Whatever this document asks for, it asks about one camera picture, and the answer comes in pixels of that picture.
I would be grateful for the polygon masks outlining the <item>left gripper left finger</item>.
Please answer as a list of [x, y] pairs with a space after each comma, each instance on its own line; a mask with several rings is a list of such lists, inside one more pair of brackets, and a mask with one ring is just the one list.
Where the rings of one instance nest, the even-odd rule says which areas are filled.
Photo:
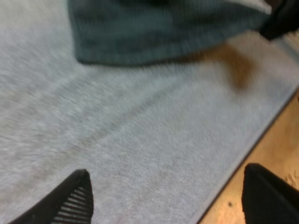
[[12, 224], [90, 224], [94, 211], [90, 174], [77, 169]]

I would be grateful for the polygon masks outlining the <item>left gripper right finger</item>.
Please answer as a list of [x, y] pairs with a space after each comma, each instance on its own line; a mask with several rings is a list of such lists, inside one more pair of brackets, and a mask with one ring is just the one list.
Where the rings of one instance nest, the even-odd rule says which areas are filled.
[[242, 210], [247, 224], [297, 224], [299, 191], [258, 163], [244, 170]]

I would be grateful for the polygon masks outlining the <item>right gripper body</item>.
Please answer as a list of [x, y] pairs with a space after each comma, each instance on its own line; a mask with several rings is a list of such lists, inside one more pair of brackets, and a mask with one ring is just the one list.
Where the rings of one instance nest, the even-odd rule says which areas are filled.
[[265, 0], [271, 6], [270, 19], [259, 30], [259, 34], [267, 40], [274, 40], [287, 33], [299, 29], [298, 0]]

